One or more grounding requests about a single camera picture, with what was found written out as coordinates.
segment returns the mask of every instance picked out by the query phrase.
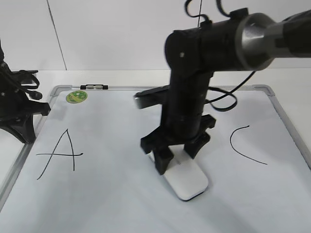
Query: black cable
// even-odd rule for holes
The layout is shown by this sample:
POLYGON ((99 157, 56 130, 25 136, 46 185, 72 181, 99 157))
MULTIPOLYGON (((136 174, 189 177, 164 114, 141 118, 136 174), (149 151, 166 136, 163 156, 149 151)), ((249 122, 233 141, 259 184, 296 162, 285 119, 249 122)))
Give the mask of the black cable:
POLYGON ((29 96, 34 100, 42 99, 42 94, 40 92, 29 90, 29 89, 37 89, 40 85, 39 80, 33 74, 30 74, 25 70, 20 70, 19 72, 23 75, 30 77, 30 79, 32 81, 34 81, 36 86, 29 86, 29 85, 22 86, 21 84, 19 84, 17 81, 14 80, 14 78, 12 77, 13 73, 11 72, 8 65, 5 62, 3 62, 1 64, 0 74, 2 75, 3 78, 6 79, 7 82, 9 82, 11 85, 15 86, 18 90, 21 90, 21 91, 29 94, 29 96))
POLYGON ((221 100, 227 96, 230 96, 230 94, 232 94, 233 92, 235 92, 236 90, 238 90, 241 86, 243 86, 254 74, 256 73, 256 71, 253 71, 250 75, 248 75, 248 77, 243 81, 241 82, 238 86, 236 86, 234 89, 232 89, 231 91, 227 92, 226 94, 218 97, 218 98, 215 98, 213 100, 205 100, 205 104, 207 103, 213 103, 213 102, 216 102, 218 100, 221 100))
POLYGON ((231 109, 233 109, 235 106, 237 106, 238 98, 235 95, 233 95, 232 93, 230 93, 229 91, 220 89, 218 87, 213 87, 213 86, 208 87, 208 90, 222 92, 222 93, 228 94, 229 96, 231 96, 231 97, 233 97, 235 99, 234 103, 232 105, 230 105, 229 107, 226 107, 226 108, 218 108, 218 107, 215 107, 212 103, 210 103, 212 108, 215 109, 216 111, 218 111, 218 112, 227 112, 227 111, 230 111, 231 109))
POLYGON ((189 11, 188 11, 188 6, 189 6, 189 4, 190 4, 191 1, 192 1, 192 0, 187 0, 187 1, 185 2, 185 11, 186 11, 186 14, 187 14, 189 17, 191 17, 191 18, 203 17, 205 21, 209 21, 208 16, 205 15, 205 14, 201 14, 201 13, 200 13, 200 14, 198 14, 198 15, 196 15, 196 16, 190 15, 190 13, 189 13, 189 11))
POLYGON ((226 13, 223 9, 222 0, 216 0, 216 4, 217 4, 217 9, 220 12, 220 14, 222 14, 225 17, 230 17, 230 14, 226 13))
MULTIPOLYGON (((202 0, 200 1, 200 10, 199 10, 199 15, 201 14, 201 10, 202 10, 202 0)), ((197 25, 197 27, 199 27, 199 26, 200 26, 200 18, 201 18, 201 17, 199 17, 199 18, 198 18, 198 25, 197 25)))

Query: whiteboard frame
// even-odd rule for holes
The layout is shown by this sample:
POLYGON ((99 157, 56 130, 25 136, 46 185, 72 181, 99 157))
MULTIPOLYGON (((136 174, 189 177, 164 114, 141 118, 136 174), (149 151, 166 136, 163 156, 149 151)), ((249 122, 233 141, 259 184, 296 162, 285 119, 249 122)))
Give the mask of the whiteboard frame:
MULTIPOLYGON (((219 86, 221 89, 224 90, 232 90, 234 86, 219 86)), ((96 90, 91 89, 88 91, 120 91, 120 90, 134 90, 134 91, 142 91, 146 89, 154 88, 154 86, 109 86, 107 90, 96 90)), ((69 90, 80 90, 80 86, 73 86, 73 85, 58 85, 53 88, 53 90, 50 93, 48 103, 50 104, 50 107, 53 108, 53 105, 58 97, 58 95, 62 91, 69 91, 69 90)), ((292 124, 291 120, 287 116, 286 112, 282 108, 281 104, 278 102, 275 93, 271 89, 271 87, 267 85, 250 85, 250 86, 243 86, 239 89, 240 91, 263 91, 271 101, 273 107, 275 108, 276 112, 280 116, 281 120, 283 121, 287 131, 291 135, 292 139, 294 140, 297 148, 299 149, 301 155, 305 159, 306 163, 308 164, 309 169, 311 170, 311 153, 307 147, 307 145, 304 143, 302 138, 300 137, 298 131, 292 124)), ((35 134, 38 135, 40 133, 40 130, 42 129, 46 116, 41 116, 39 120, 34 124, 35 125, 35 134)), ((7 198, 10 195, 10 192, 15 184, 15 181, 18 178, 18 175, 21 171, 21 169, 24 166, 24 163, 31 151, 31 148, 33 147, 33 144, 25 144, 20 151, 19 155, 17 156, 15 162, 11 166, 2 187, 0 188, 0 212, 7 200, 7 198)))

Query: white wall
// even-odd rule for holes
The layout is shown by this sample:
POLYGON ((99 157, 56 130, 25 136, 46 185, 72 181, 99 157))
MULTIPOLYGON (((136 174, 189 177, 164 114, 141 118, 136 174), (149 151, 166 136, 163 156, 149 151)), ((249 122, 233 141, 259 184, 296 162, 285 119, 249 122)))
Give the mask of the white wall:
MULTIPOLYGON (((174 29, 196 27, 185 0, 49 0, 71 70, 168 69, 163 46, 174 29)), ((190 11, 197 14, 200 0, 190 11)), ((276 21, 311 9, 311 0, 223 0, 229 12, 248 7, 276 21)), ((215 0, 202 13, 224 20, 215 0)), ((12 69, 65 69, 46 0, 6 0, 0 8, 0 38, 12 69)), ((272 67, 311 67, 311 59, 280 59, 272 67)))
POLYGON ((12 70, 65 68, 45 0, 1 1, 0 39, 12 70))
MULTIPOLYGON (((196 27, 183 0, 50 0, 68 69, 168 69, 174 29, 196 27)), ((191 4, 199 12, 199 1, 191 4)))

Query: whiteboard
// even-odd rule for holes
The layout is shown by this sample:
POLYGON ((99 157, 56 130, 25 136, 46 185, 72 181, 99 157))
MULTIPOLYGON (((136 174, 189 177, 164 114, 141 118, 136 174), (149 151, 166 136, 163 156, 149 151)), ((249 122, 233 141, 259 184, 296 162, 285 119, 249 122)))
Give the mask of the whiteboard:
MULTIPOLYGON (((306 233, 311 222, 311 174, 280 116, 262 91, 238 91, 227 112, 205 106, 217 119, 211 141, 195 161, 208 190, 179 200, 139 147, 159 124, 160 106, 138 110, 133 90, 87 91, 79 104, 56 98, 0 213, 6 233, 306 233), (263 161, 262 165, 237 154, 263 161), (75 157, 53 156, 68 129, 75 157)), ((219 106, 232 100, 225 99, 219 106)), ((55 153, 71 154, 65 136, 55 153)))

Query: round sticker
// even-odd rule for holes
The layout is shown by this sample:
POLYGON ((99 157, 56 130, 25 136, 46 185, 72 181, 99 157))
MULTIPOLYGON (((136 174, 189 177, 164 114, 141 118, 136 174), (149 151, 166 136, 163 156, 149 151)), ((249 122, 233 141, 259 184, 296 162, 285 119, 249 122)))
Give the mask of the round sticker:
POLYGON ((87 93, 85 91, 73 91, 66 97, 68 103, 81 103, 87 99, 87 93))

